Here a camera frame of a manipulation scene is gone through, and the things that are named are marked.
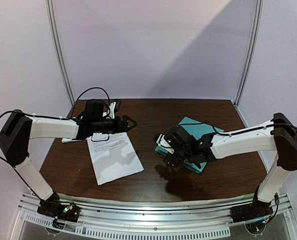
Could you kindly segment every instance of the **teal box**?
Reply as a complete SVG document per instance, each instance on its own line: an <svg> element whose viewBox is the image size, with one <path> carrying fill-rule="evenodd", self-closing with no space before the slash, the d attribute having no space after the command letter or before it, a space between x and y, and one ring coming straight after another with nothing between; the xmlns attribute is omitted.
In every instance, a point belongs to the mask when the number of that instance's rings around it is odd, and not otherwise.
<svg viewBox="0 0 297 240"><path fill-rule="evenodd" d="M184 117L182 119L182 121L179 122L179 124L195 124L195 123L200 123L199 121L195 121L189 117ZM207 124L200 124L200 125L183 125L182 126L189 134L193 135L194 138L196 138L197 140L200 139L204 134L210 134L210 133L214 133L214 130L212 128L212 126L207 125ZM215 128L218 132L222 133L224 130L220 129L220 128ZM166 156L168 151L166 151L164 148L157 146L155 148L155 151L158 152L159 154L162 154L163 156ZM206 162L201 163L200 166L201 168L198 168L197 166L195 166L195 164L192 163L188 163L187 161L185 161L182 166L192 170L193 172L200 174L203 169L206 166Z"/></svg>

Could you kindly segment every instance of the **dark brown tabletop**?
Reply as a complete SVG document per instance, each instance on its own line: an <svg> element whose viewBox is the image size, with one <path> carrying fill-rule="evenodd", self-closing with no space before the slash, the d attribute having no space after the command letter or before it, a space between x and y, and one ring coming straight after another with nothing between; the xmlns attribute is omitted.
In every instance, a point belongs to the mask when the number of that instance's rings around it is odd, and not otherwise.
<svg viewBox="0 0 297 240"><path fill-rule="evenodd" d="M80 100L74 114L84 105ZM56 139L40 170L56 192L132 202L210 200L253 193L266 175L257 152L210 162L201 174L184 167L167 168L163 156L155 152L154 134L183 117L211 121L225 131L244 128L229 100L124 99L117 115L128 115L138 123L128 136L144 171L98 186L86 140L61 143Z"/></svg>

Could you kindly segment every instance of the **robotic arm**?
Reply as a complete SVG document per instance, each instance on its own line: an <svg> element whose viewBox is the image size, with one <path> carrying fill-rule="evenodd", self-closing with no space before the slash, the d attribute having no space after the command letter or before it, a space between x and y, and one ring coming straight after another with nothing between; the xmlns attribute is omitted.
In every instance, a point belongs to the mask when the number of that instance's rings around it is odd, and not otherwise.
<svg viewBox="0 0 297 240"><path fill-rule="evenodd" d="M158 146L168 151L164 162L178 167L184 161L199 168L200 163L213 162L228 156L262 150L277 150L275 161L263 182L257 187L251 205L232 207L234 222L242 222L272 213L275 198L288 175L297 170L297 130L282 114L276 113L254 127L232 132L214 132L196 140L183 127L169 128L155 135Z"/></svg>
<svg viewBox="0 0 297 240"><path fill-rule="evenodd" d="M115 100L104 115L105 102L98 99L86 101L84 111L76 118L28 116L15 110L0 131L0 149L7 162L16 170L21 179L39 197L38 213L77 222L80 208L73 202L61 204L56 192L34 167L28 153L29 140L36 138L68 138L84 140L93 133L116 134L128 132L137 123L124 115L115 117L121 100Z"/></svg>

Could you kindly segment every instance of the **white paper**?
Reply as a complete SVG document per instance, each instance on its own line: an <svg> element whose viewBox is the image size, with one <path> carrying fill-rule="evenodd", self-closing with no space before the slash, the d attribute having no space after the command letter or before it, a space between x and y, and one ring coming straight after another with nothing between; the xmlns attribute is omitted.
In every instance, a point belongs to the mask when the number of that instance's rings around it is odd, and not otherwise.
<svg viewBox="0 0 297 240"><path fill-rule="evenodd" d="M126 132L110 134L108 141L100 141L107 138L107 134L101 133L95 133L92 138L87 138L98 185L144 170Z"/></svg>

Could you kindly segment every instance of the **white wall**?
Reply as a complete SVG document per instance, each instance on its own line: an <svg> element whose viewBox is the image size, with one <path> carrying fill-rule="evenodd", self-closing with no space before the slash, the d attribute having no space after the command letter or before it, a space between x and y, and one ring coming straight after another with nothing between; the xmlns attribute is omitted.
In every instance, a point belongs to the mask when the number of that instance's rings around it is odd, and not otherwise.
<svg viewBox="0 0 297 240"><path fill-rule="evenodd" d="M77 97L233 99L256 0L56 0ZM94 96L86 94L84 98Z"/></svg>
<svg viewBox="0 0 297 240"><path fill-rule="evenodd" d="M16 108L52 116L64 116L70 108L44 0L0 1L0 114ZM51 139L30 144L38 169L51 144ZM26 190L12 168L0 160L0 240L8 238Z"/></svg>
<svg viewBox="0 0 297 240"><path fill-rule="evenodd" d="M282 112L297 126L297 0L264 1L239 110L249 126ZM263 152L269 168L274 157ZM285 183L297 219L297 172Z"/></svg>

